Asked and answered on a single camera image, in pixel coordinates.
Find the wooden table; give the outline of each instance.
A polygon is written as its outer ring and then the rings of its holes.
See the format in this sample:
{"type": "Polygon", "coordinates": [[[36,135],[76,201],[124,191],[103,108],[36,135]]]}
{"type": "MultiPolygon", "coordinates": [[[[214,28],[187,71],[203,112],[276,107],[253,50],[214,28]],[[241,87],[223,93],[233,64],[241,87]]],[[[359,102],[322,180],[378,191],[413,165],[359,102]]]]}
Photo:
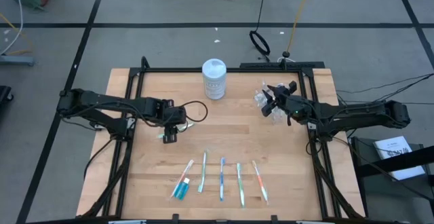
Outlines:
{"type": "MultiPolygon", "coordinates": [[[[129,69],[113,69],[106,94],[123,97],[129,69]]],[[[314,69],[320,102],[337,105],[336,91],[329,69],[314,69]]],[[[171,98],[175,105],[201,100],[209,109],[208,118],[178,135],[178,142],[165,145],[157,135],[163,128],[150,128],[138,122],[130,170],[125,192],[124,219],[171,219],[177,213],[181,219],[269,220],[276,214],[279,220],[320,220],[311,156],[305,151],[308,141],[306,126],[296,122],[278,124],[265,118],[253,99],[255,90],[267,84],[298,83],[292,73],[228,73],[223,99],[210,100],[203,91],[201,73],[145,73],[142,96],[171,98]],[[209,150],[203,193],[201,182],[203,151],[209,150]],[[219,200],[220,158],[224,167],[224,201],[219,200]],[[187,177],[190,189],[183,201],[169,200],[176,181],[189,160],[195,160],[187,177]],[[269,193],[269,206],[262,199],[252,160],[256,160],[269,193]],[[236,163],[242,164],[242,179],[246,208],[241,208],[236,163]]],[[[310,95],[309,81],[305,79],[310,95]]],[[[192,118],[201,118],[200,105],[188,105],[192,118]]],[[[108,111],[109,115],[120,113],[108,111]]],[[[343,132],[338,137],[346,139],[343,132]]],[[[97,132],[92,155],[107,142],[107,132],[97,132]]],[[[113,157],[114,143],[90,165],[84,182],[77,214],[83,214],[106,187],[113,157]]],[[[354,209],[364,215],[359,188],[346,145],[338,141],[329,144],[330,159],[336,186],[354,209]]],[[[333,215],[326,185],[329,216],[333,215]]],[[[111,213],[115,212],[117,189],[113,193],[111,213]]]]}

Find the container lid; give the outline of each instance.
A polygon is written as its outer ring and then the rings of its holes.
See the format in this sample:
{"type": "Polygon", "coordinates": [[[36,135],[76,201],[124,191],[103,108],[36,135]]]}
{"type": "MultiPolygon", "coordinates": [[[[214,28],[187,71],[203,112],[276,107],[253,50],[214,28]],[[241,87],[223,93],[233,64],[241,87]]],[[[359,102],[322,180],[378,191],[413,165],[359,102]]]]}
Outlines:
{"type": "Polygon", "coordinates": [[[223,61],[212,58],[202,65],[202,73],[209,78],[219,78],[226,74],[226,65],[223,61]]]}

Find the yellow cable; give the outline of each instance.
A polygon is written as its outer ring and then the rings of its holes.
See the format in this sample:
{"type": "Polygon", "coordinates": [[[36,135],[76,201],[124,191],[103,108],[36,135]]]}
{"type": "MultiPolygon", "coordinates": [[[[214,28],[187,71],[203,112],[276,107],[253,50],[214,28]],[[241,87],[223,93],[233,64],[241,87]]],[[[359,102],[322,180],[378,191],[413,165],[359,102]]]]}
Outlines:
{"type": "MultiPolygon", "coordinates": [[[[20,30],[18,30],[2,13],[0,13],[0,17],[10,26],[13,28],[14,31],[19,32],[20,30]]],[[[18,51],[14,51],[14,52],[10,52],[7,53],[7,55],[13,55],[13,54],[25,54],[25,53],[29,53],[32,52],[33,50],[33,43],[32,41],[30,41],[27,36],[21,32],[20,35],[22,36],[22,38],[24,38],[28,45],[30,46],[30,50],[18,50],[18,51]]]]}
{"type": "Polygon", "coordinates": [[[288,47],[286,48],[287,52],[290,51],[291,44],[292,44],[292,38],[294,37],[294,33],[296,32],[296,25],[297,25],[297,22],[298,22],[298,19],[299,19],[300,15],[301,15],[301,11],[303,10],[304,2],[306,2],[306,0],[302,0],[301,4],[300,4],[300,7],[298,8],[298,12],[297,12],[297,15],[296,15],[296,20],[294,21],[294,25],[292,26],[290,43],[288,44],[288,47]]]}

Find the white container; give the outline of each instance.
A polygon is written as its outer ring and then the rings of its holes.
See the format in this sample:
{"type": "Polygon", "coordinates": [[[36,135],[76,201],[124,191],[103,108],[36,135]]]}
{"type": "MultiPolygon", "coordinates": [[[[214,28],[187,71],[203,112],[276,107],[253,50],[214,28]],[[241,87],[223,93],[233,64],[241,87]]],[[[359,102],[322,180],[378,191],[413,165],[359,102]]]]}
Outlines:
{"type": "Polygon", "coordinates": [[[213,100],[221,99],[226,91],[226,65],[223,61],[212,58],[202,65],[205,94],[213,100]]]}

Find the white cable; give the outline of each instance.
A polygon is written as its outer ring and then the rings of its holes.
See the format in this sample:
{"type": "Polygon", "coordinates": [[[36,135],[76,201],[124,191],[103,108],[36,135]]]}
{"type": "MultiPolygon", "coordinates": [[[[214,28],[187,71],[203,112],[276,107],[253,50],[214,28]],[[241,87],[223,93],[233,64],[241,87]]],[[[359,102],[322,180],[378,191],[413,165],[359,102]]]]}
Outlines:
{"type": "Polygon", "coordinates": [[[18,31],[18,34],[16,35],[16,37],[15,37],[15,39],[8,45],[8,47],[7,48],[5,48],[1,53],[0,53],[0,55],[2,55],[2,54],[5,54],[11,47],[12,47],[12,45],[15,43],[15,41],[18,39],[18,37],[20,36],[20,34],[21,34],[21,31],[22,31],[22,23],[23,23],[23,21],[22,21],[22,6],[21,6],[21,0],[18,0],[18,4],[20,5],[20,19],[21,19],[21,26],[20,26],[20,30],[18,31]]]}
{"type": "Polygon", "coordinates": [[[280,62],[280,60],[283,60],[283,59],[289,60],[289,61],[291,61],[291,62],[296,62],[295,60],[292,60],[292,59],[290,59],[290,58],[284,58],[284,57],[278,58],[278,59],[277,59],[277,62],[280,62]]]}

